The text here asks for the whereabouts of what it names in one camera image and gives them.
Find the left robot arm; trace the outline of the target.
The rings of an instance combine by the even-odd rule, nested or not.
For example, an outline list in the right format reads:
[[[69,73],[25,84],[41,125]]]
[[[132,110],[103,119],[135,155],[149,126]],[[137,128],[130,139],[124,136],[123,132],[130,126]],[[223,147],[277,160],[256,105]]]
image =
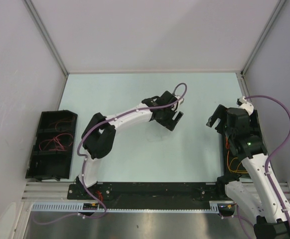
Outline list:
[[[183,116],[179,110],[184,101],[174,92],[165,91],[160,97],[146,98],[130,110],[105,116],[96,113],[85,128],[77,148],[77,155],[83,157],[83,165],[78,179],[78,193],[85,199],[96,193],[98,169],[101,159],[112,150],[115,137],[123,130],[143,122],[155,121],[164,128],[173,131]]]

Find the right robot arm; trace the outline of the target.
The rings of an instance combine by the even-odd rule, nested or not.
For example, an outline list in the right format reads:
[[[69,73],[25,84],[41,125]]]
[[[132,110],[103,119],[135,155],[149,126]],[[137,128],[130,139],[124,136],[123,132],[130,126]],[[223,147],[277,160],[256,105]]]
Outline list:
[[[232,199],[253,224],[258,239],[290,239],[290,202],[283,193],[263,143],[257,111],[251,104],[227,108],[219,105],[208,119],[207,126],[216,121],[216,131],[225,137],[229,151],[247,170],[258,194],[253,196],[238,176],[227,173],[218,177],[216,196]]]

